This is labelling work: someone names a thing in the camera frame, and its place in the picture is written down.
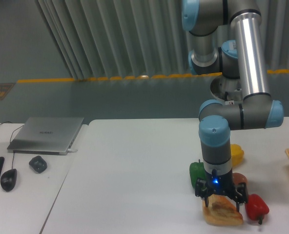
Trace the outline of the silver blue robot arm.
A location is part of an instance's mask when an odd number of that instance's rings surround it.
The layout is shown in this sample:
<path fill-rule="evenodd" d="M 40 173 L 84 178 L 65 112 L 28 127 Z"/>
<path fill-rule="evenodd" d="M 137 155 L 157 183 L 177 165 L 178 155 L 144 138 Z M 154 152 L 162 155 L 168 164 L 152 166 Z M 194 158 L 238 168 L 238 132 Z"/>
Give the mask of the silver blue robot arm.
<path fill-rule="evenodd" d="M 191 72 L 238 78 L 243 97 L 241 103 L 231 105 L 208 100 L 199 109 L 205 178 L 196 180 L 195 194 L 204 202 L 211 195 L 223 195 L 237 205 L 247 203 L 246 184 L 233 183 L 230 132 L 283 123 L 283 106 L 269 93 L 261 21 L 253 0 L 182 1 L 183 29 L 198 40 L 188 56 Z"/>

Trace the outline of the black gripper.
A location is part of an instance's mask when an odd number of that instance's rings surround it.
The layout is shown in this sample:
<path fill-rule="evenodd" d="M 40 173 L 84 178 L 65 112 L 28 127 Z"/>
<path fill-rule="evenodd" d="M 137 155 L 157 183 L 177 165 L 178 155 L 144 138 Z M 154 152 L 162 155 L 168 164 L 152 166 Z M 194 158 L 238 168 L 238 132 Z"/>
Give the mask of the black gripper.
<path fill-rule="evenodd" d="M 195 184 L 195 195 L 200 197 L 205 206 L 209 205 L 209 197 L 211 195 L 227 196 L 231 200 L 236 202 L 236 211 L 240 210 L 240 206 L 247 202 L 247 184 L 240 183 L 235 185 L 233 183 L 232 171 L 224 175 L 212 176 L 205 172 L 206 180 L 200 180 L 199 178 Z"/>

